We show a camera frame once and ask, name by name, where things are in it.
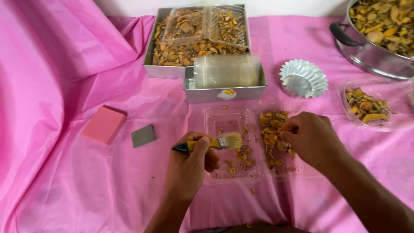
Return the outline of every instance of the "pink sponge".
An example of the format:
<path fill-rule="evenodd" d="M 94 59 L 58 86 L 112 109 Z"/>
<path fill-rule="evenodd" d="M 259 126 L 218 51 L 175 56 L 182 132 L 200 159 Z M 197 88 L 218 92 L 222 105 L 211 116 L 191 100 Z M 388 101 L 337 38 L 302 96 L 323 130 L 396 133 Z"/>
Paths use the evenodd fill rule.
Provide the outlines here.
<path fill-rule="evenodd" d="M 105 107 L 99 107 L 80 133 L 81 136 L 110 145 L 127 117 Z"/>

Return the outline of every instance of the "hand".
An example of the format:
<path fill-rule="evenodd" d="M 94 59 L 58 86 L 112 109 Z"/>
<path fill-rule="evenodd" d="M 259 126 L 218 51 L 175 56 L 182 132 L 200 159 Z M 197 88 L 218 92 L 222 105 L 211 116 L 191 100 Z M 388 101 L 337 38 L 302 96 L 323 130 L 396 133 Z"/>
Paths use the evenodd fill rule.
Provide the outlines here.
<path fill-rule="evenodd" d="M 297 133 L 290 131 L 294 127 L 298 127 Z M 301 112 L 291 117 L 282 130 L 282 140 L 319 171 L 332 167 L 332 162 L 351 157 L 326 116 Z"/>
<path fill-rule="evenodd" d="M 185 141 L 197 141 L 194 151 L 185 154 L 170 150 L 166 177 L 166 196 L 178 201 L 192 201 L 203 183 L 204 170 L 213 172 L 220 168 L 220 157 L 209 148 L 209 136 L 188 132 L 175 145 Z"/>

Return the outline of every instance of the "sticker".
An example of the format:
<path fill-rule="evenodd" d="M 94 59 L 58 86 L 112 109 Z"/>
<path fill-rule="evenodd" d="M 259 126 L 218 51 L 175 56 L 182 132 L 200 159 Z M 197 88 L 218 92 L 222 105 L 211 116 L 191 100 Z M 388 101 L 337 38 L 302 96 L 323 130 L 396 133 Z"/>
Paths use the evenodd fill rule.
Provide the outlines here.
<path fill-rule="evenodd" d="M 222 98 L 224 100 L 231 100 L 236 97 L 236 92 L 233 89 L 222 90 L 217 97 Z"/>

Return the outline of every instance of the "black pot handle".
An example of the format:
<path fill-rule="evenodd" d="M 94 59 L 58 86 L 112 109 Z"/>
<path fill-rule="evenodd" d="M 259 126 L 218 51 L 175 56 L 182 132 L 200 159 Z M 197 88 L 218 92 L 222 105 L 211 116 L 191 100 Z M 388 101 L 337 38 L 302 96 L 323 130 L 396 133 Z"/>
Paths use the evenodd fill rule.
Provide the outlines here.
<path fill-rule="evenodd" d="M 341 29 L 341 26 L 348 27 L 349 25 L 342 24 L 341 22 L 331 23 L 331 25 L 329 26 L 329 29 L 331 30 L 332 35 L 334 35 L 334 37 L 344 45 L 352 46 L 352 47 L 358 46 L 359 43 L 351 39 L 348 35 L 346 35 L 345 32 Z"/>

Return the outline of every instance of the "foil cupcake liner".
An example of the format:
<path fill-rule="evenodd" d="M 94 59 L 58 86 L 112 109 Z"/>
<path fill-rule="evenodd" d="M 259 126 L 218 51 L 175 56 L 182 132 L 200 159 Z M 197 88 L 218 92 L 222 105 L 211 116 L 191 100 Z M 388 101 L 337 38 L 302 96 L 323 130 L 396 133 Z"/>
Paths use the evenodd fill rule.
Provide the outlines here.
<path fill-rule="evenodd" d="M 315 64 L 304 60 L 291 60 L 280 69 L 282 90 L 295 97 L 316 98 L 328 90 L 325 73 Z"/>

